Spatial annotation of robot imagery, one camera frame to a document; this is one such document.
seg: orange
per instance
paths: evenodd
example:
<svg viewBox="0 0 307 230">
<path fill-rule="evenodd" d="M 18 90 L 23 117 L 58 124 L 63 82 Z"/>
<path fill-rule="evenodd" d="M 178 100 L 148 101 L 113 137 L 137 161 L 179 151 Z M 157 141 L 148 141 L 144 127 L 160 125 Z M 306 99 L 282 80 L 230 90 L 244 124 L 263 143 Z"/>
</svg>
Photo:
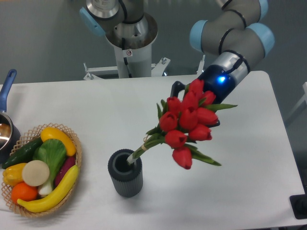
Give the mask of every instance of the orange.
<svg viewBox="0 0 307 230">
<path fill-rule="evenodd" d="M 32 201 L 37 197 L 37 187 L 32 187 L 27 185 L 25 182 L 21 182 L 17 184 L 12 189 L 11 199 L 17 204 L 18 199 L 22 199 L 24 201 Z"/>
</svg>

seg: blue gripper light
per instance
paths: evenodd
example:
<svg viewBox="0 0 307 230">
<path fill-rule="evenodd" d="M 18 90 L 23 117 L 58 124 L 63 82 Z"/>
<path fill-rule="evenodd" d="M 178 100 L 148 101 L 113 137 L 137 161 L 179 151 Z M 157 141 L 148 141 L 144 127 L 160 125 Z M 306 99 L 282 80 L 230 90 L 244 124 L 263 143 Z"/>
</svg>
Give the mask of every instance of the blue gripper light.
<svg viewBox="0 0 307 230">
<path fill-rule="evenodd" d="M 225 76 L 220 76 L 220 77 L 217 78 L 217 82 L 218 82 L 219 84 L 223 84 L 223 82 L 225 82 L 225 80 L 226 80 L 226 77 L 225 77 Z"/>
</svg>

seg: metal pot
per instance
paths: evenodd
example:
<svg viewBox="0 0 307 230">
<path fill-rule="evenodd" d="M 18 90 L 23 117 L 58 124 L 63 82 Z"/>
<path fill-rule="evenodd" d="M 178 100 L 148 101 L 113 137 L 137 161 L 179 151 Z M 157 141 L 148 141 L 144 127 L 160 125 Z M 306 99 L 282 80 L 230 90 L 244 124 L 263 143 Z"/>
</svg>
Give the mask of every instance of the metal pot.
<svg viewBox="0 0 307 230">
<path fill-rule="evenodd" d="M 0 91 L 0 163 L 6 162 L 10 152 L 20 138 L 19 130 L 6 115 L 7 98 L 17 71 L 11 69 Z"/>
</svg>

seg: green cucumber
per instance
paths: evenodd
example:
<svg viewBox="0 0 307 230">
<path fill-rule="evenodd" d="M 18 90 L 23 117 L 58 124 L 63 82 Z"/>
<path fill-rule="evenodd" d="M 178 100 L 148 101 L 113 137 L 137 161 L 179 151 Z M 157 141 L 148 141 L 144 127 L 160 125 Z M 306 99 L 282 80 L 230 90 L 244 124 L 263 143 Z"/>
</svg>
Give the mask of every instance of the green cucumber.
<svg viewBox="0 0 307 230">
<path fill-rule="evenodd" d="M 2 168 L 6 169 L 19 163 L 28 163 L 32 160 L 35 150 L 42 144 L 43 141 L 40 137 L 31 140 L 13 153 L 8 160 L 2 164 Z"/>
</svg>

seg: light blue joint cap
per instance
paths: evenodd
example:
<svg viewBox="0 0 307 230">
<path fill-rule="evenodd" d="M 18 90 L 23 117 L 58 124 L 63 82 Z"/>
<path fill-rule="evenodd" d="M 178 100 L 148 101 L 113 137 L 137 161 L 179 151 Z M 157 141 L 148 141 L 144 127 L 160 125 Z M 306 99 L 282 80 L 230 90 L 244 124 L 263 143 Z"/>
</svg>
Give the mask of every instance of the light blue joint cap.
<svg viewBox="0 0 307 230">
<path fill-rule="evenodd" d="M 86 27 L 96 36 L 102 37 L 106 33 L 101 28 L 101 26 L 95 21 L 95 19 L 90 15 L 88 11 L 84 7 L 82 7 L 79 11 L 79 14 L 86 25 Z"/>
<path fill-rule="evenodd" d="M 275 37 L 273 32 L 266 25 L 261 23 L 254 23 L 247 28 L 253 30 L 259 37 L 264 47 L 265 56 L 267 56 L 275 44 Z"/>
<path fill-rule="evenodd" d="M 202 49 L 201 49 L 201 34 L 202 34 L 202 30 L 205 26 L 207 21 L 205 20 L 200 20 L 198 22 L 196 22 L 191 31 L 190 31 L 190 44 L 191 46 L 202 52 Z"/>
<path fill-rule="evenodd" d="M 260 13 L 260 20 L 267 14 L 269 10 L 268 0 L 259 0 L 261 13 Z"/>
</svg>

